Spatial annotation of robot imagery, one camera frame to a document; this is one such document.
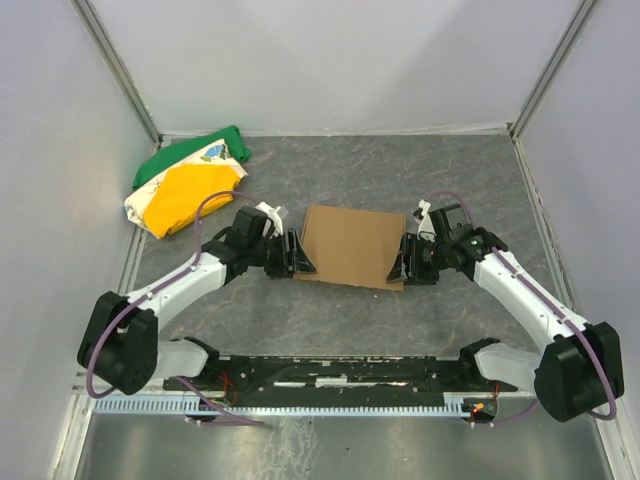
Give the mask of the brown cardboard box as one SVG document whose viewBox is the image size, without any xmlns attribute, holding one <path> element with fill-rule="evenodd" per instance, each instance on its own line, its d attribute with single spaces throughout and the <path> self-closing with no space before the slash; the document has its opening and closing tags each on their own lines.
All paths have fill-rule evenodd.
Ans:
<svg viewBox="0 0 640 480">
<path fill-rule="evenodd" d="M 405 233 L 406 218 L 398 213 L 312 205 L 302 229 L 302 248 L 316 267 L 315 281 L 401 292 L 402 282 L 386 281 Z"/>
</svg>

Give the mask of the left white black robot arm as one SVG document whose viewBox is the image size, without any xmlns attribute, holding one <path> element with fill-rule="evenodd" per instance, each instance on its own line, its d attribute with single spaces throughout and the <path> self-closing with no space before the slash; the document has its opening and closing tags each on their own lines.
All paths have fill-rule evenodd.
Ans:
<svg viewBox="0 0 640 480">
<path fill-rule="evenodd" d="M 271 279 L 316 271 L 297 231 L 284 228 L 280 208 L 266 203 L 243 207 L 230 226 L 199 245 L 174 271 L 127 295 L 102 294 L 81 340 L 78 364 L 89 379 L 98 377 L 125 395 L 155 379 L 212 375 L 220 357 L 216 349 L 193 337 L 163 341 L 161 330 L 251 267 Z"/>
</svg>

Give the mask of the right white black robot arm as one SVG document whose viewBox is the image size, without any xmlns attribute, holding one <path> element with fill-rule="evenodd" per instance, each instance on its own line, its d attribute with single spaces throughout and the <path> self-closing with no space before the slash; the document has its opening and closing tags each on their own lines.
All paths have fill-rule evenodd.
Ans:
<svg viewBox="0 0 640 480">
<path fill-rule="evenodd" d="M 474 372 L 534 394 L 557 421 L 583 414 L 614 420 L 625 389 L 617 331 L 551 295 L 497 235 L 473 224 L 462 203 L 434 209 L 422 200 L 413 215 L 418 228 L 401 237 L 388 282 L 434 285 L 445 270 L 461 273 L 493 296 L 538 348 L 478 341 L 468 348 Z"/>
</svg>

